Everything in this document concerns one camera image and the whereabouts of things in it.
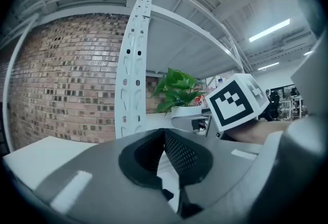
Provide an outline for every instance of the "potted plant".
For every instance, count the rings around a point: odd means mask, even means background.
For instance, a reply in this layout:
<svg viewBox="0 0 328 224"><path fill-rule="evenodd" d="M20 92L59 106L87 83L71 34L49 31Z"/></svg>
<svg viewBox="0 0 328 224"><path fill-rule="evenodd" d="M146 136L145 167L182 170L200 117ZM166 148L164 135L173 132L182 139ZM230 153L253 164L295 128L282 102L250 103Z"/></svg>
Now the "potted plant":
<svg viewBox="0 0 328 224"><path fill-rule="evenodd" d="M201 113L201 106L189 107L198 96L203 95L197 85L203 84L191 75L169 68L166 76L158 83L152 97L164 94L166 101L159 103L157 113L172 111L172 117L197 115Z"/></svg>

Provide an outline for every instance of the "hand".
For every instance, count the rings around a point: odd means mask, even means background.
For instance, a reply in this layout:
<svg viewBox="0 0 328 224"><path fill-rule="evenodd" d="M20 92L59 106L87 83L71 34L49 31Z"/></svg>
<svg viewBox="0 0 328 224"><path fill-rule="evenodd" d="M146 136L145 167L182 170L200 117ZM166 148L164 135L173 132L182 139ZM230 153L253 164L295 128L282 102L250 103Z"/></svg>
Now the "hand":
<svg viewBox="0 0 328 224"><path fill-rule="evenodd" d="M290 124L291 122L266 122L252 119L244 124L226 130L225 133L238 142L263 145L268 135L273 132L284 131Z"/></svg>

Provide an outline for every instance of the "metal rack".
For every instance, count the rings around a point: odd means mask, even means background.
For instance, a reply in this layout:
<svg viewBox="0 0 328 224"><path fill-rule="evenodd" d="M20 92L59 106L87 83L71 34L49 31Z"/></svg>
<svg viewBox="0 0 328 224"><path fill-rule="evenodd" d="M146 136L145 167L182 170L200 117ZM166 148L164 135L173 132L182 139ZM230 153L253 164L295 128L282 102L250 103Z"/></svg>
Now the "metal rack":
<svg viewBox="0 0 328 224"><path fill-rule="evenodd" d="M229 48L211 34L214 29L228 35ZM147 75L158 75L165 73L167 67L198 79L232 69L243 72L230 34L201 5L193 0L137 0L117 67L116 138L146 130L146 69Z"/></svg>

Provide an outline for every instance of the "black and white marker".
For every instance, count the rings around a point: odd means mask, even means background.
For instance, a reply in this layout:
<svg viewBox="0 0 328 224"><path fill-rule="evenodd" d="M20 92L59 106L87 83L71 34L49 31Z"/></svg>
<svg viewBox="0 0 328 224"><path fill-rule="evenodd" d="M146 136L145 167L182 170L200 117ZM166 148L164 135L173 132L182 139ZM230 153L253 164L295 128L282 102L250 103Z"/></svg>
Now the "black and white marker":
<svg viewBox="0 0 328 224"><path fill-rule="evenodd" d="M270 103L250 74L234 74L206 101L220 132L258 116Z"/></svg>

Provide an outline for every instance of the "white stripe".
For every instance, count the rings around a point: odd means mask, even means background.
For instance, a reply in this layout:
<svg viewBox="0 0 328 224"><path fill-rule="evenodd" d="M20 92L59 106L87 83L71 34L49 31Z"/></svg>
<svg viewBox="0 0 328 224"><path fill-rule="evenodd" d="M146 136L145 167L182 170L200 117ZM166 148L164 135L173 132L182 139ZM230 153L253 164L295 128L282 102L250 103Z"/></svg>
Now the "white stripe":
<svg viewBox="0 0 328 224"><path fill-rule="evenodd" d="M259 39L259 38L261 38L261 37L263 37L263 36L265 36L269 33L272 33L272 32L274 32L274 31L276 31L276 30L278 30L278 29L280 29L280 28L282 28L286 25L289 25L289 23L290 23L290 19L287 19L286 21L283 21L283 22L281 22L281 23L279 23L279 24L277 24L273 27L270 27L269 29L266 29L263 32L260 32L257 35L252 36L250 38L250 42L255 41L255 40L257 40L257 39Z"/></svg>
<svg viewBox="0 0 328 224"><path fill-rule="evenodd" d="M77 175L52 200L50 206L59 213L66 214L91 179L92 174L78 171Z"/></svg>
<svg viewBox="0 0 328 224"><path fill-rule="evenodd" d="M257 157L257 155L255 155L255 154L247 153L247 152L244 152L244 151L240 151L238 149L234 149L231 152L231 154L233 154L235 156L240 156L240 157L243 157L243 158L246 158L246 159L249 159L249 160L254 160Z"/></svg>

